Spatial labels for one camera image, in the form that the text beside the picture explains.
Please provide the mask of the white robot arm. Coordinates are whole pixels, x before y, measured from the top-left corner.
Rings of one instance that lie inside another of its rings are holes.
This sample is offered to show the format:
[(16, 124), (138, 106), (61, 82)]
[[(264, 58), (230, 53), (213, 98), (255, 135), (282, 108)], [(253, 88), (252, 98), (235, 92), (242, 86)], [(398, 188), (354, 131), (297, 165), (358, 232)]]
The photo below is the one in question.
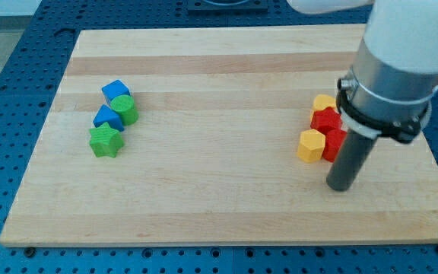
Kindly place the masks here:
[(412, 142), (438, 91), (438, 1), (375, 0), (355, 59), (338, 79), (345, 144)]

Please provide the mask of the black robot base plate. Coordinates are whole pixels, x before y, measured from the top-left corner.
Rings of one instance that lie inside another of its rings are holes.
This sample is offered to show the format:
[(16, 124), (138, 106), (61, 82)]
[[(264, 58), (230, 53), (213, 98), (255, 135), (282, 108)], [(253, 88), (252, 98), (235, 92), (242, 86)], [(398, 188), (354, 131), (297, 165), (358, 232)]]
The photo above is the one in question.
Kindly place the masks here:
[(268, 10), (267, 0), (188, 0), (187, 11), (190, 14), (206, 12), (235, 12)]

